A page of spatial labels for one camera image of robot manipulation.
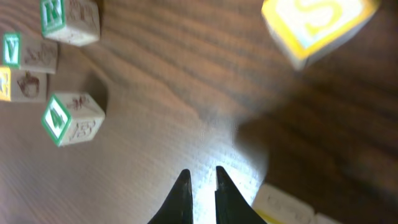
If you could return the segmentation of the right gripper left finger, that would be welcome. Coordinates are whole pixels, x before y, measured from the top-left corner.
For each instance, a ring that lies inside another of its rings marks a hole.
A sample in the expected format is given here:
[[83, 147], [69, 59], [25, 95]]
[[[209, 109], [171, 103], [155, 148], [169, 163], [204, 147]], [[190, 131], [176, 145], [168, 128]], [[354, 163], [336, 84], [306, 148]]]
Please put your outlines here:
[[193, 224], [193, 197], [190, 171], [181, 171], [158, 212], [148, 224]]

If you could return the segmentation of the yellow C block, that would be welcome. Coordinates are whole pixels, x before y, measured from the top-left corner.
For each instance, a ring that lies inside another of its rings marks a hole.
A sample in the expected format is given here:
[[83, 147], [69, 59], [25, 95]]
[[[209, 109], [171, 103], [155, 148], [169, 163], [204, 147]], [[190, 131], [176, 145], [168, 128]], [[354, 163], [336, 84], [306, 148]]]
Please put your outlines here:
[[315, 223], [313, 207], [270, 184], [260, 187], [252, 208], [267, 223]]

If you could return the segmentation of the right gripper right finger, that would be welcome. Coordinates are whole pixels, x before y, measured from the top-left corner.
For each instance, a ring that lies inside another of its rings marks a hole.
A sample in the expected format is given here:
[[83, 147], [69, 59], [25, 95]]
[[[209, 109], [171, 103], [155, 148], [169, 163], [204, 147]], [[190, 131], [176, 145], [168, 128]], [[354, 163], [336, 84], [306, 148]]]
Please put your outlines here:
[[245, 201], [222, 166], [216, 167], [216, 181], [217, 224], [267, 224]]

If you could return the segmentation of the yellow O block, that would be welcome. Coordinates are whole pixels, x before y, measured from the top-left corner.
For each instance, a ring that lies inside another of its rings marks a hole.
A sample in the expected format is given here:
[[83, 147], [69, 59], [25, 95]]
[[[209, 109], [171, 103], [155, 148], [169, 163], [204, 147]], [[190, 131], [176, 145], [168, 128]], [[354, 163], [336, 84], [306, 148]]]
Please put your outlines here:
[[341, 222], [322, 213], [315, 214], [314, 221], [316, 224], [342, 224]]

